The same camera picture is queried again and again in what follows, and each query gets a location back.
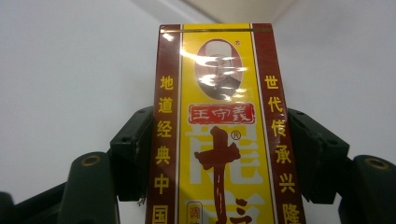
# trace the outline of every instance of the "yellow chinese characters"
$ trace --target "yellow chinese characters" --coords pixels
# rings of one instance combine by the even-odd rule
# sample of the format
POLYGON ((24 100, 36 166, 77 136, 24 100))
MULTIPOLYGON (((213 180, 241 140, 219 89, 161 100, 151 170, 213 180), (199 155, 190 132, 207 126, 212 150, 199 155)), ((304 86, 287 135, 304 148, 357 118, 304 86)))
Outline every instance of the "yellow chinese characters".
POLYGON ((268 101, 268 105, 271 106, 271 112, 274 112, 274 106, 278 112, 283 112, 282 101, 277 96, 271 96, 268 101))
POLYGON ((273 120, 271 128, 274 130, 274 136, 277 137, 278 134, 286 136, 285 134, 285 120, 278 119, 273 120))
POLYGON ((160 102, 158 103, 160 109, 158 111, 165 114, 172 113, 172 101, 170 97, 160 98, 160 102))
POLYGON ((161 146, 158 148, 157 151, 157 156, 155 157, 156 163, 160 164, 161 162, 164 162, 166 164, 169 164, 169 148, 161 146))
POLYGON ((277 86, 277 79, 275 76, 265 76, 265 82, 267 83, 268 90, 277 90, 279 87, 277 86))
POLYGON ((170 132, 172 131, 170 120, 160 120, 158 122, 157 136, 159 137, 172 137, 170 132))
POLYGON ((152 224, 167 224, 168 205, 154 205, 152 212, 152 224))
POLYGON ((163 189, 169 188, 169 178, 164 177, 163 174, 161 174, 160 177, 155 177, 154 188, 160 189, 160 194, 163 194, 163 189))
POLYGON ((161 88, 164 88, 167 91, 171 91, 174 88, 173 85, 173 78, 168 76, 168 77, 162 77, 161 78, 161 88))
POLYGON ((283 174, 283 175, 280 175, 279 177, 280 177, 280 182, 281 182, 281 183, 279 183, 279 186, 283 187, 281 192, 284 193, 286 190, 290 190, 291 192, 294 193, 295 192, 294 186, 296 186, 296 184, 292 180, 293 175, 292 174, 289 174, 289 175, 283 174))
POLYGON ((285 145, 279 145, 276 146, 276 148, 278 148, 278 150, 275 151, 277 154, 276 162, 281 162, 283 164, 287 161, 288 163, 291 163, 291 160, 289 158, 290 151, 287 150, 288 147, 285 145))
POLYGON ((285 218, 285 224, 300 224, 300 211, 297 210, 295 204, 282 204, 283 217, 285 218))

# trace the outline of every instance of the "registered trademark symbol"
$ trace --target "registered trademark symbol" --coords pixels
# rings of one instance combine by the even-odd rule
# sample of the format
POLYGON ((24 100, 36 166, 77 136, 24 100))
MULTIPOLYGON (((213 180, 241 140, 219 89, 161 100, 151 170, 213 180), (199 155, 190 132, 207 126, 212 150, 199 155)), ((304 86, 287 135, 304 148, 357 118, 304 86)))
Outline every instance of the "registered trademark symbol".
POLYGON ((242 134, 239 131, 237 131, 237 130, 234 130, 234 131, 231 132, 231 138, 233 140, 239 140, 241 138, 241 135, 242 134))

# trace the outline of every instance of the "seasoning box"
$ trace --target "seasoning box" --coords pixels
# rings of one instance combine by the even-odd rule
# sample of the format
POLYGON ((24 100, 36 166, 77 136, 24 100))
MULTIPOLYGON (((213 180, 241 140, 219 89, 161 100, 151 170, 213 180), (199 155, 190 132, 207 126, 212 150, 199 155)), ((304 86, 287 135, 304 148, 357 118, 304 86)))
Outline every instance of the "seasoning box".
POLYGON ((147 224, 305 223, 271 24, 162 25, 147 224))

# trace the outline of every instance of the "yellow box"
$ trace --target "yellow box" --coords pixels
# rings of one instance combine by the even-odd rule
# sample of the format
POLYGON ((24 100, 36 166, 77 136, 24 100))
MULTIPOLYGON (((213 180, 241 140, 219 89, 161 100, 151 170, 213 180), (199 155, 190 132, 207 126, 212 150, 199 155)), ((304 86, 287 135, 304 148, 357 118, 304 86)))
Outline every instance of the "yellow box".
POLYGON ((148 224, 305 223, 271 24, 163 25, 148 224))

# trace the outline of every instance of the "white wall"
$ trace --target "white wall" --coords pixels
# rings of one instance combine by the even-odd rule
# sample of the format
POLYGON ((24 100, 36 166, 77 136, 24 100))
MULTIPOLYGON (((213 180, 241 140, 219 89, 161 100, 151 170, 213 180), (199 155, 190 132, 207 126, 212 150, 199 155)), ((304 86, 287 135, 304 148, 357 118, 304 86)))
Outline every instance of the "white wall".
MULTIPOLYGON (((396 162, 396 4, 294 2, 274 21, 288 106, 350 145, 396 162)), ((15 203, 67 178, 78 156, 108 150, 152 105, 158 27, 211 22, 175 0, 0 2, 0 190, 15 203)), ((337 205, 305 204, 308 223, 339 223, 337 205)), ((145 207, 121 204, 122 223, 145 207)))

